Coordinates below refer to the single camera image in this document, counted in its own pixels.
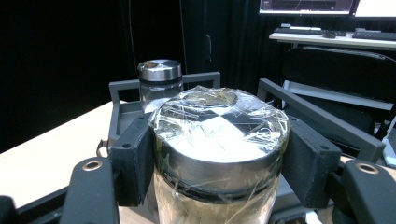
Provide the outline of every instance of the plastic wrap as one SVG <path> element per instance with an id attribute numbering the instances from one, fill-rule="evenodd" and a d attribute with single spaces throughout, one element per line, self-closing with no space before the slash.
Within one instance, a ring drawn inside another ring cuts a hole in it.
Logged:
<path id="1" fill-rule="evenodd" d="M 247 92 L 198 86 L 153 112 L 161 223 L 266 223 L 290 124 Z"/>

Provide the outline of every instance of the small glass jar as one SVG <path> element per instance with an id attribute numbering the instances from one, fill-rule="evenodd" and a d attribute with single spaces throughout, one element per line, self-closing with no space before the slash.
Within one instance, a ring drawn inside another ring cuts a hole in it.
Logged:
<path id="1" fill-rule="evenodd" d="M 183 91 L 180 63 L 173 60 L 152 60 L 137 66 L 140 81 L 140 102 L 149 113 Z"/>

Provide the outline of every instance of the black backdrop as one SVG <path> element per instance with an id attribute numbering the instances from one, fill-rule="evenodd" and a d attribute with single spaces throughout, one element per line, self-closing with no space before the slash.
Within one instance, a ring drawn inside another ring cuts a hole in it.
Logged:
<path id="1" fill-rule="evenodd" d="M 283 22 L 396 32 L 395 20 L 263 16 L 259 5 L 260 0 L 1 1 L 0 152 L 108 102 L 108 83 L 136 78 L 136 64 L 145 60 L 179 60 L 187 74 L 220 71 L 222 86 L 255 93 L 260 77 L 276 78 L 277 61 L 290 48 L 268 39 Z M 211 60 L 204 51 L 206 35 Z"/>

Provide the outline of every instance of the wooden table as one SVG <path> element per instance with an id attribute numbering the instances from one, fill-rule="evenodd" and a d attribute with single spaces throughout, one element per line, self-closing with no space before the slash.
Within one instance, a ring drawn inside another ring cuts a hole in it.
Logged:
<path id="1" fill-rule="evenodd" d="M 0 154 L 0 195 L 17 208 L 69 185 L 75 165 L 96 156 L 108 138 L 112 103 Z M 128 207 L 120 207 L 121 223 L 152 223 Z"/>

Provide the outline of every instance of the computer equipment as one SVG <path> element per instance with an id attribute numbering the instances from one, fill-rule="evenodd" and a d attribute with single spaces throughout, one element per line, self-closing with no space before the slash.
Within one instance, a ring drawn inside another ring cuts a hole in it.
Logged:
<path id="1" fill-rule="evenodd" d="M 261 0 L 265 15 L 349 15 L 352 0 Z"/>
<path id="2" fill-rule="evenodd" d="M 396 33 L 372 32 L 372 31 L 356 31 L 352 35 L 352 38 L 396 41 Z"/>
<path id="3" fill-rule="evenodd" d="M 276 28 L 274 33 L 291 34 L 291 35 L 323 35 L 324 33 L 333 33 L 336 36 L 347 36 L 345 31 L 333 30 L 312 30 L 312 29 L 290 29 L 290 28 Z"/>
<path id="4" fill-rule="evenodd" d="M 337 33 L 334 31 L 328 31 L 328 32 L 323 32 L 322 36 L 325 38 L 334 39 L 337 37 Z"/>
<path id="5" fill-rule="evenodd" d="M 355 18 L 389 19 L 396 17 L 393 0 L 356 0 L 351 9 Z"/>

